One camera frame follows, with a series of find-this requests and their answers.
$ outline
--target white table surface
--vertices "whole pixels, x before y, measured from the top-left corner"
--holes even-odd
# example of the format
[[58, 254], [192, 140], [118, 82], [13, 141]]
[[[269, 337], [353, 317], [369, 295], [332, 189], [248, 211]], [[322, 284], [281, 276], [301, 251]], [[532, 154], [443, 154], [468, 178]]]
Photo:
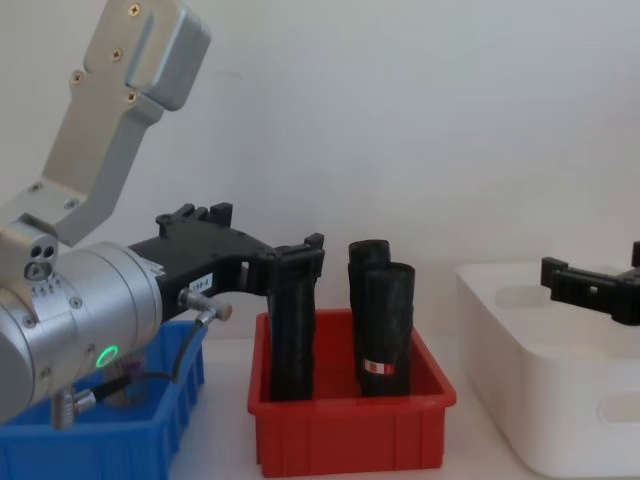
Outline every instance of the white table surface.
[[[458, 393], [447, 410], [444, 466], [439, 470], [317, 477], [372, 480], [539, 480], [507, 445], [457, 362], [453, 336], [425, 336]], [[247, 413], [253, 340], [207, 339], [206, 382], [171, 468], [172, 480], [263, 478], [255, 457], [253, 417]]]

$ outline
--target silver cylinder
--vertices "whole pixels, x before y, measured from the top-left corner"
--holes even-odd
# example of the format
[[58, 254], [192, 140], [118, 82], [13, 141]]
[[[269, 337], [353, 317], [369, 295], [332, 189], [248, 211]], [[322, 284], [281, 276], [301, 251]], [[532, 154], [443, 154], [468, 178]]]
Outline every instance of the silver cylinder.
[[0, 290], [0, 423], [147, 345], [162, 321], [160, 291], [126, 247], [99, 243], [62, 255], [34, 282], [29, 310]]

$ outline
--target black bracket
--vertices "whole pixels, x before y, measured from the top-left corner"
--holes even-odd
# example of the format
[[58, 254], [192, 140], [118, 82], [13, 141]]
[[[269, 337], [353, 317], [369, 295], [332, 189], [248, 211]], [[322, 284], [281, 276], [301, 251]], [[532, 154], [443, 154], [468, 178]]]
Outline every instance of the black bracket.
[[156, 218], [158, 237], [130, 247], [162, 267], [156, 280], [165, 320], [182, 313], [178, 294], [193, 282], [204, 282], [201, 293], [207, 296], [245, 292], [266, 297], [283, 283], [308, 278], [315, 283], [320, 277], [324, 236], [316, 233], [301, 245], [273, 248], [231, 228], [232, 216], [229, 203], [208, 209], [187, 204]]
[[540, 284], [551, 289], [551, 300], [608, 313], [623, 325], [640, 325], [640, 242], [633, 244], [632, 270], [613, 276], [572, 268], [555, 258], [543, 258]]

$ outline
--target white plastic tray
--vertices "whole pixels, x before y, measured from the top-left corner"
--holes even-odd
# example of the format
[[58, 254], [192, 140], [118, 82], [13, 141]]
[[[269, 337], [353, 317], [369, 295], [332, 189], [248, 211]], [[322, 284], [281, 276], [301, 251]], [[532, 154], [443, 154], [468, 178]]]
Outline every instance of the white plastic tray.
[[462, 368], [532, 469], [639, 476], [640, 327], [552, 302], [539, 279], [539, 263], [458, 270]]

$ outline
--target white wall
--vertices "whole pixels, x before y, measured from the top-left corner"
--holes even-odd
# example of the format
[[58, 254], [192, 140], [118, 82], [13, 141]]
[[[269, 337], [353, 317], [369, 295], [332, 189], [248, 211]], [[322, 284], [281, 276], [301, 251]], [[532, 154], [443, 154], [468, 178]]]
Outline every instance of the white wall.
[[[190, 3], [215, 44], [87, 242], [142, 240], [158, 213], [230, 201], [235, 226], [266, 242], [323, 232], [318, 304], [340, 306], [347, 245], [385, 237], [418, 267], [416, 320], [439, 329], [453, 325], [460, 263], [628, 263], [639, 2]], [[0, 201], [42, 167], [102, 5], [0, 2]], [[233, 300], [239, 314], [217, 333], [248, 335], [263, 304]]]

